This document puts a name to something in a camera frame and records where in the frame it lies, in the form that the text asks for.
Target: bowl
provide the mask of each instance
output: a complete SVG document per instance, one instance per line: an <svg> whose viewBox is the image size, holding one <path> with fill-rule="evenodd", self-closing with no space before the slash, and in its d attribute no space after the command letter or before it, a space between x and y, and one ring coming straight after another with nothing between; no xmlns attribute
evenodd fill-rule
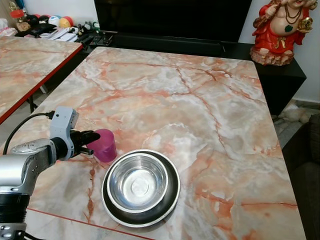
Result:
<svg viewBox="0 0 320 240"><path fill-rule="evenodd" d="M142 213L154 208L165 196L168 174L156 157L133 153L120 158L107 178L108 196L118 209Z"/></svg>
<svg viewBox="0 0 320 240"><path fill-rule="evenodd" d="M146 154L157 158L164 165L168 177L167 190L164 194L163 199L155 207L144 212L132 213L121 210L113 204L113 202L109 198L107 190L107 181L112 168L122 158L133 154ZM167 217L175 208L180 193L180 179L175 165L163 154L149 149L139 149L128 152L125 155L121 156L118 161L110 166L109 170L104 176L101 188L102 202L109 216L119 224L131 228L148 227L160 222L165 217Z"/></svg>

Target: black screen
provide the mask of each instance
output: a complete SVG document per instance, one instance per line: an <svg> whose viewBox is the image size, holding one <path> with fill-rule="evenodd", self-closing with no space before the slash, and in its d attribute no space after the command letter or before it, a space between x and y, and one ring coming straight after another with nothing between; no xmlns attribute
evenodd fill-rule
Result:
<svg viewBox="0 0 320 240"><path fill-rule="evenodd" d="M94 0L103 31L237 42L251 0Z"/></svg>

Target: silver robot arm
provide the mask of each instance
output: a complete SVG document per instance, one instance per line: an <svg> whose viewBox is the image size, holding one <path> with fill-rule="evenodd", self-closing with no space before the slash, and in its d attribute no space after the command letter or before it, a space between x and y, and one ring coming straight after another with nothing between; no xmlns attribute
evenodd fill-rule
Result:
<svg viewBox="0 0 320 240"><path fill-rule="evenodd" d="M100 135L73 130L78 116L70 107L57 107L50 125L50 139L17 145L10 154L0 156L0 240L24 239L26 208L41 172L57 160L93 153L82 146Z"/></svg>

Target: marble tabletop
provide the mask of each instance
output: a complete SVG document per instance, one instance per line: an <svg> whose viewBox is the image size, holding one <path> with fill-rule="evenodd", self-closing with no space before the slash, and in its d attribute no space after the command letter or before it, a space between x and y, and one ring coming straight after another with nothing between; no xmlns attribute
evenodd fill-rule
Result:
<svg viewBox="0 0 320 240"><path fill-rule="evenodd" d="M81 48L78 42L0 36L0 124Z"/></svg>
<svg viewBox="0 0 320 240"><path fill-rule="evenodd" d="M305 239L252 62L98 47L36 112L61 105L79 112L77 130L112 130L118 155L141 148L165 154L178 169L181 192L159 224L124 227L101 202L109 164L85 155L59 161L39 176L30 200L27 224L35 235L41 226L37 237L61 239L73 222L75 232L88 229L93 240L104 239L102 232L114 239ZM49 137L49 126L34 118L11 146Z"/></svg>

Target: purple plastic cup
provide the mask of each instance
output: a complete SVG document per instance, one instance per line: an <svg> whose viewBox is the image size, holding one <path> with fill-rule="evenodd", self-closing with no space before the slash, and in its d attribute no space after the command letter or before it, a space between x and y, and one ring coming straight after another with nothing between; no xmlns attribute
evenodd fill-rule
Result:
<svg viewBox="0 0 320 240"><path fill-rule="evenodd" d="M117 156L115 136L108 129L99 129L95 131L100 134L100 138L87 145L88 149L93 150L95 155L101 162L108 163L113 161Z"/></svg>

